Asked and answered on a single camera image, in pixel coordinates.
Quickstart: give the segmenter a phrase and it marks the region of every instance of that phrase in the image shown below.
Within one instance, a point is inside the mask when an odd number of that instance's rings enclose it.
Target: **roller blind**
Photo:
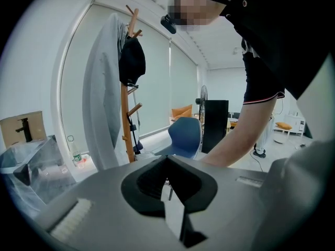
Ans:
[[[124,22],[130,21],[130,16],[126,14],[104,6],[92,5],[74,34],[65,59],[61,84],[64,133],[65,136],[74,136],[82,153],[88,152],[82,118],[84,73],[92,45],[112,13],[117,13]],[[141,127],[135,131],[138,137],[138,133],[146,134],[169,125],[170,76],[169,40],[139,20],[135,29],[141,29],[144,34],[143,37],[139,37],[139,41],[146,56],[147,66],[146,74],[137,82],[137,103],[143,104],[139,110]],[[129,96],[129,109],[133,106],[133,96]],[[136,114],[132,118],[138,126]]]
[[[130,16],[116,12],[125,22],[130,21]],[[136,102],[142,103],[139,109],[140,135],[167,127],[170,115],[170,68],[169,45],[170,41],[147,24],[137,21],[135,30],[141,29],[142,37],[138,37],[146,56],[146,74],[141,76],[136,90]],[[132,107],[132,96],[129,96],[129,108]]]
[[[192,104],[192,113],[198,112],[197,66],[174,43],[171,43],[171,108]]]

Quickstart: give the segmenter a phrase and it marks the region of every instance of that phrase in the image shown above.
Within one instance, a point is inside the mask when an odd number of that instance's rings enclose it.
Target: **person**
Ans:
[[[257,142],[253,147],[254,148],[253,155],[258,156],[260,158],[266,158],[265,154],[266,150],[264,147],[271,137],[273,126],[274,126],[274,116],[271,115],[265,129],[263,130],[261,136],[258,138]]]
[[[266,127],[287,89],[298,99],[323,64],[331,40],[332,0],[172,0],[168,14],[183,29],[225,17],[241,35],[247,88],[238,126],[201,161],[230,166]],[[310,21],[311,16],[318,21]],[[308,55],[313,59],[306,61]]]

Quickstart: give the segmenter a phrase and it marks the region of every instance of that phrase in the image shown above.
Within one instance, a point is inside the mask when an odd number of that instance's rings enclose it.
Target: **ceiling trim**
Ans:
[[[208,68],[208,71],[215,71],[215,70],[222,70],[222,69],[244,69],[243,66],[237,66],[237,67],[215,67],[215,68]]]

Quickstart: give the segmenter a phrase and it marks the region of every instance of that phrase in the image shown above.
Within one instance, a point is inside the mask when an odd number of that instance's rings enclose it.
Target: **black faucet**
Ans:
[[[28,118],[23,118],[19,119],[22,121],[22,127],[19,129],[16,129],[15,131],[17,133],[24,131],[25,137],[26,137],[26,142],[32,141],[31,133],[30,133],[30,128],[29,128],[29,123],[28,123]]]

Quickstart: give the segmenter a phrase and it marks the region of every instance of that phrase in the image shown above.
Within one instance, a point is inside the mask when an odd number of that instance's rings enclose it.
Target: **sleeve stripe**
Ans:
[[[275,95],[273,95],[273,96],[270,97],[270,98],[259,99],[259,100],[252,100],[252,101],[245,101],[245,102],[243,103],[243,105],[244,105],[244,104],[253,104],[253,103],[266,102],[266,101],[268,101],[268,100],[273,99],[273,98],[274,98],[275,96],[277,96],[277,95],[278,95],[278,98],[284,98],[284,97],[285,97],[284,93],[280,91],[280,92],[277,92]]]

